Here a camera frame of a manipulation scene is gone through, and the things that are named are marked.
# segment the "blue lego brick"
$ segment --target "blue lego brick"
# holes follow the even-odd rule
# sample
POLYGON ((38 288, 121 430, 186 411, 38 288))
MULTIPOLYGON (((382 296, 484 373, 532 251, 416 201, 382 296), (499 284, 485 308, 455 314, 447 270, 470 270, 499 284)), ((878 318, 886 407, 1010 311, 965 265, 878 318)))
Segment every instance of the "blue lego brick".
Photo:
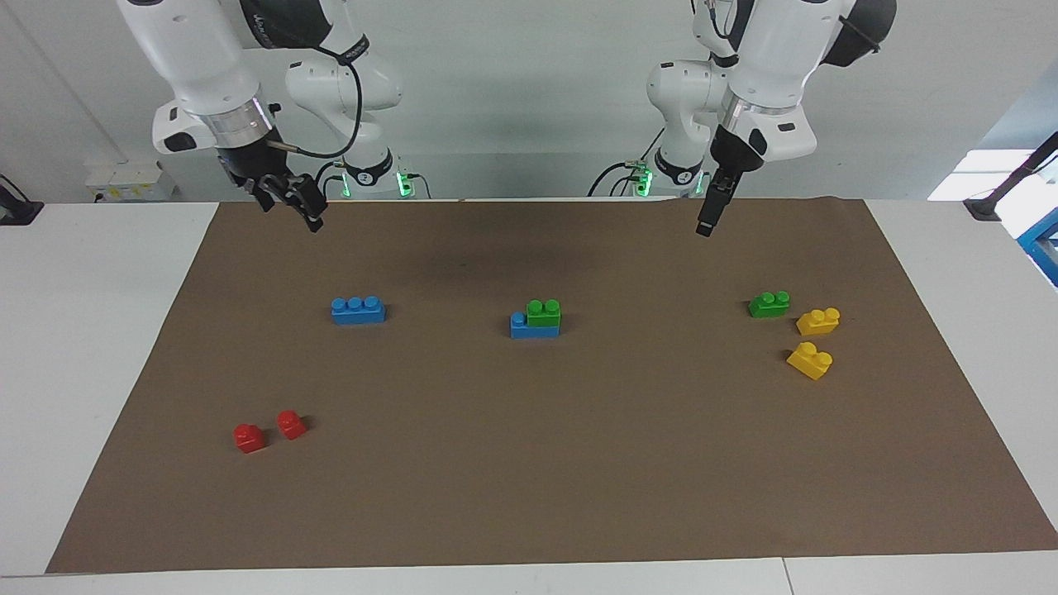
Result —
POLYGON ((511 339, 554 339, 558 326, 528 326, 525 312, 511 314, 511 339))
POLYGON ((386 306, 375 295, 366 300, 336 298, 331 302, 331 319, 342 326, 379 324, 386 321, 386 306))

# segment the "yellow lego brick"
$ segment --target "yellow lego brick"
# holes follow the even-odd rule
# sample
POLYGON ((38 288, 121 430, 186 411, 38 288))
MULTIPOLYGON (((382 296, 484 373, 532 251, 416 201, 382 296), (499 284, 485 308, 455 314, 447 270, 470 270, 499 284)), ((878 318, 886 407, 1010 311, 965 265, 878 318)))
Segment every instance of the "yellow lego brick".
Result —
POLYGON ((831 369, 834 358, 831 357, 831 354, 817 349, 815 344, 805 342, 797 346, 797 350, 790 355, 786 363, 798 368, 801 374, 808 378, 819 380, 826 374, 826 371, 831 369))
POLYGON ((837 308, 813 310, 798 319, 797 329, 801 331, 801 337, 829 335, 840 322, 841 312, 837 308))

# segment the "black cable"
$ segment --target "black cable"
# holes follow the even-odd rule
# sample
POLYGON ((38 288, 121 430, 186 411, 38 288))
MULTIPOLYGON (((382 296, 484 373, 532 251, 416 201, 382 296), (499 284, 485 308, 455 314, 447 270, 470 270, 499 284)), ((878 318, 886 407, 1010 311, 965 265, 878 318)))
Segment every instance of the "black cable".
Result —
POLYGON ((297 147, 297 154, 304 155, 305 157, 311 157, 313 159, 334 159, 335 157, 341 157, 348 152, 352 148, 353 143, 357 142, 357 137, 360 134, 360 121, 364 116, 364 89, 360 85, 360 73, 350 64, 348 65, 349 72, 352 73, 352 80, 357 84, 357 120, 352 125, 352 136, 349 137, 349 142, 345 146, 334 152, 315 152, 311 150, 303 149, 297 147))
POLYGON ((607 167, 606 169, 604 169, 602 174, 599 174, 599 177, 596 178, 595 183, 591 184, 591 190, 588 191, 588 196, 590 197, 590 196, 595 195, 596 188, 599 187, 599 184, 602 183, 603 179, 606 176, 609 176, 610 172, 615 172, 617 169, 620 169, 621 167, 628 167, 628 166, 625 165, 623 162, 622 163, 615 163, 615 164, 610 165, 609 167, 607 167))
POLYGON ((419 177, 422 178, 422 183, 425 184, 426 186, 426 198, 428 198, 430 200, 434 200, 434 193, 430 192, 430 180, 427 180, 425 176, 419 176, 419 177))
POLYGON ((22 192, 22 188, 18 187, 18 184, 16 184, 15 182, 11 181, 11 178, 8 178, 7 176, 4 176, 3 174, 0 174, 0 180, 3 180, 5 182, 7 182, 8 186, 15 188, 15 192, 17 192, 18 195, 22 197, 22 202, 32 202, 30 200, 30 197, 25 196, 25 193, 22 192))
POLYGON ((617 192, 617 184, 620 184, 621 182, 624 182, 624 187, 621 188, 621 194, 618 196, 624 196, 625 191, 628 190, 628 182, 634 182, 635 180, 635 176, 628 176, 627 178, 621 178, 620 180, 614 182, 614 187, 609 188, 609 196, 614 196, 614 193, 617 192))
POLYGON ((324 179, 324 174, 326 174, 328 169, 330 169, 331 167, 334 167, 334 166, 335 165, 334 165, 333 161, 328 161, 327 163, 324 163, 324 166, 321 167, 318 172, 316 172, 316 177, 313 178, 313 180, 316 181, 316 185, 317 186, 320 185, 320 180, 324 179))
POLYGON ((426 198, 434 200, 434 193, 430 192, 430 180, 426 179, 422 174, 408 174, 408 180, 422 180, 422 183, 426 185, 426 198))
POLYGON ((327 184, 335 180, 343 183, 345 182, 345 178, 343 178, 342 176, 331 176, 330 178, 327 178, 327 181, 324 182, 324 198, 327 198, 327 184))
MULTIPOLYGON (((651 146, 646 147, 646 150, 643 151, 643 155, 642 155, 642 157, 639 158, 639 161, 643 161, 643 160, 646 159, 646 156, 649 156, 651 154, 651 150, 654 148, 654 145, 658 144, 658 141, 661 140, 661 134, 664 134, 664 126, 662 126, 661 130, 658 131, 658 136, 654 137, 654 140, 651 141, 651 146)), ((621 196, 624 196, 624 193, 626 193, 626 192, 628 192, 628 182, 625 182, 624 183, 624 187, 621 188, 621 196)))
POLYGON ((709 20, 713 22, 713 31, 716 32, 716 37, 719 37, 720 39, 728 39, 728 37, 730 37, 730 33, 720 33, 720 28, 716 26, 716 8, 709 8, 709 20))
POLYGON ((340 66, 347 67, 349 69, 349 72, 352 73, 352 79, 357 84, 357 120, 352 126, 352 136, 349 137, 349 142, 346 143, 345 147, 339 150, 338 152, 315 152, 303 149, 302 147, 295 147, 295 152, 297 152, 298 155, 304 155, 305 157, 311 157, 313 159, 334 159, 335 157, 345 155, 346 152, 349 151, 349 149, 352 148, 353 143, 357 142, 357 136, 360 134, 360 121, 364 115, 364 90, 361 87, 360 73, 357 72, 355 67, 352 66, 351 61, 345 61, 341 55, 335 54, 334 52, 331 52, 330 50, 327 50, 325 48, 321 48, 315 43, 306 41, 305 38, 303 38, 300 35, 297 35, 296 33, 293 33, 290 30, 284 28, 281 24, 279 24, 279 19, 275 18, 275 15, 270 14, 261 6, 259 0, 250 0, 250 5, 253 6, 261 16, 268 18, 268 20, 271 21, 270 24, 274 26, 276 31, 278 31, 279 33, 306 46, 310 50, 318 52, 325 56, 330 56, 334 58, 334 60, 338 61, 340 66))
POLYGON ((1055 154, 1055 156, 1052 157, 1046 163, 1034 169, 1033 174, 1034 175, 1039 174, 1040 172, 1046 169, 1047 167, 1051 167, 1051 164, 1054 163, 1056 159, 1058 159, 1058 154, 1055 154))

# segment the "lego brick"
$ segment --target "lego brick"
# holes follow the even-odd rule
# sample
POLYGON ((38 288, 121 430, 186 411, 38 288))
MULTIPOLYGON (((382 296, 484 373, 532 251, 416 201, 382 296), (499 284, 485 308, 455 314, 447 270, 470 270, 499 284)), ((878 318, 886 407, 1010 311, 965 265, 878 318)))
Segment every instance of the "lego brick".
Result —
POLYGON ((797 321, 797 329, 801 332, 801 337, 829 335, 840 323, 841 312, 837 308, 826 308, 803 314, 797 321))
POLYGON ((831 369, 834 358, 831 357, 831 354, 817 349, 814 343, 804 342, 798 345, 797 349, 790 354, 786 363, 798 368, 801 374, 804 374, 808 378, 819 380, 831 369))
POLYGON ((546 303, 533 300, 526 306, 526 320, 529 326, 559 326, 562 323, 562 306, 558 300, 546 303))
POLYGON ((264 433, 257 426, 240 423, 232 434, 235 436, 235 446, 247 454, 267 446, 264 444, 264 433))
POLYGON ((526 315, 522 312, 511 314, 511 339, 554 339, 559 336, 558 326, 529 326, 526 315))
POLYGON ((379 324, 386 321, 386 306, 375 295, 366 300, 336 298, 331 302, 331 319, 342 326, 379 324))
POLYGON ((778 293, 764 292, 749 303, 749 315, 755 319, 779 318, 790 309, 790 294, 785 291, 778 293))
POLYGON ((276 416, 275 422, 279 427, 279 431, 282 432, 282 435, 287 436, 288 440, 292 440, 308 431, 305 422, 293 411, 284 411, 276 416))

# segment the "red lego brick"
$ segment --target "red lego brick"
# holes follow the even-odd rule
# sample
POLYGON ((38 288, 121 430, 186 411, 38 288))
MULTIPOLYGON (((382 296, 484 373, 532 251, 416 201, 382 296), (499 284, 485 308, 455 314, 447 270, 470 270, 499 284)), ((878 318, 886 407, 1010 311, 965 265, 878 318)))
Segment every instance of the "red lego brick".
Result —
POLYGON ((275 422, 279 426, 279 431, 282 432, 284 436, 287 436, 288 440, 292 440, 308 431, 305 422, 293 411, 280 413, 275 418, 275 422))
POLYGON ((235 434, 235 446, 239 447, 239 450, 247 454, 267 446, 264 444, 264 433, 257 426, 242 423, 236 427, 233 433, 235 434))

